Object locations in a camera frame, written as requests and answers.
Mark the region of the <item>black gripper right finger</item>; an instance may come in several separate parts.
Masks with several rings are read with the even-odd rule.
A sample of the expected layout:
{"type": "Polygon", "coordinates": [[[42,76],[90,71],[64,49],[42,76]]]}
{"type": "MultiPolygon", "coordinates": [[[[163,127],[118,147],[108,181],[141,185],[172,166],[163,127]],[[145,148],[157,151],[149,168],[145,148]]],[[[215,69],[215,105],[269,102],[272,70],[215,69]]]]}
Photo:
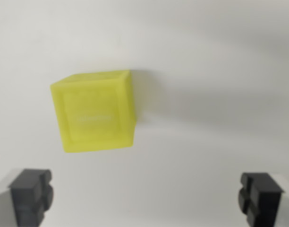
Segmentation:
{"type": "Polygon", "coordinates": [[[289,181],[282,175],[243,173],[238,205],[250,227],[289,227],[289,181]]]}

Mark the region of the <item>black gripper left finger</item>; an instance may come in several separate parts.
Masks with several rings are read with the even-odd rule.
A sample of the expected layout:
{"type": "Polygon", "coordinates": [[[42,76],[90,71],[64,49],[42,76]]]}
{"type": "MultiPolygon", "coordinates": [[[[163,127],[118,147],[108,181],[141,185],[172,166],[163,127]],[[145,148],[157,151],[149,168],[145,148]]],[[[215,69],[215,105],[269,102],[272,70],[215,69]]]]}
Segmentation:
{"type": "Polygon", "coordinates": [[[12,169],[0,181],[0,227],[38,227],[53,203],[49,169],[12,169]]]}

